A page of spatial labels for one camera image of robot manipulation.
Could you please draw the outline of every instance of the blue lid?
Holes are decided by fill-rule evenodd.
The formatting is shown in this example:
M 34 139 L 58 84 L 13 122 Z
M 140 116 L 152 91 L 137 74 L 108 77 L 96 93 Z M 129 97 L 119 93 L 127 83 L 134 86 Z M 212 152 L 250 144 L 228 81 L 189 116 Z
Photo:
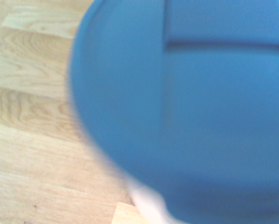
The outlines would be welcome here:
M 175 217 L 279 224 L 277 2 L 95 0 L 70 73 L 86 130 Z

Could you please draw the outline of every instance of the wood grain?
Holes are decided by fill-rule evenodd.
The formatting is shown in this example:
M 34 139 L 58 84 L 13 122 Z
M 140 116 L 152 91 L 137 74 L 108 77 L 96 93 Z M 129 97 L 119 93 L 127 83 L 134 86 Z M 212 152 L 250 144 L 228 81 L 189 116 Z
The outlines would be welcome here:
M 148 224 L 137 208 L 126 203 L 118 203 L 111 224 Z
M 0 87 L 65 100 L 71 42 L 0 28 Z
M 85 13 L 93 0 L 4 0 L 12 6 L 35 6 Z
M 62 208 L 55 208 L 59 197 Z M 118 201 L 129 203 L 129 196 L 92 147 L 0 125 L 0 217 L 17 213 L 27 219 L 33 216 L 31 205 L 39 204 L 46 210 L 37 223 L 72 223 L 64 221 L 67 215 L 107 223 Z M 72 203 L 82 206 L 81 212 Z M 65 219 L 52 218 L 64 212 Z
M 91 2 L 0 0 L 0 224 L 110 224 L 132 204 L 69 103 L 70 47 Z
M 66 141 L 80 141 L 70 104 L 0 88 L 0 124 Z
M 2 27 L 73 39 L 82 15 L 48 7 L 15 6 Z

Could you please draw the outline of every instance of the wooden floor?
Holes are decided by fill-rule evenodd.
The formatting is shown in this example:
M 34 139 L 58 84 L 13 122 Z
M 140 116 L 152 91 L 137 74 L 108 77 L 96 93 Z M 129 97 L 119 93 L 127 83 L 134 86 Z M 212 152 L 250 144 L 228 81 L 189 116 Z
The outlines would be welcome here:
M 91 2 L 0 0 L 0 224 L 144 223 L 68 101 L 69 50 Z

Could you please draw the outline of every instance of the blue container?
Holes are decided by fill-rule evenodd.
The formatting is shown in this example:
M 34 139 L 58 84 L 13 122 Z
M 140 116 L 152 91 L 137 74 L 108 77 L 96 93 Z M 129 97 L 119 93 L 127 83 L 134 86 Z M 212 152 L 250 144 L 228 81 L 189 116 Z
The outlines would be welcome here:
M 95 0 L 71 57 L 86 130 L 192 224 L 279 224 L 279 1 Z

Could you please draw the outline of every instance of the blue plastic object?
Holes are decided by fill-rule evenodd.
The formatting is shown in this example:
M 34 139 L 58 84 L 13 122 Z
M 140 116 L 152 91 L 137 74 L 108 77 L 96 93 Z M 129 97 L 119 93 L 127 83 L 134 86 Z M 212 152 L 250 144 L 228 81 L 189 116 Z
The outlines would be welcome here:
M 95 0 L 70 73 L 86 130 L 176 218 L 279 224 L 279 2 Z

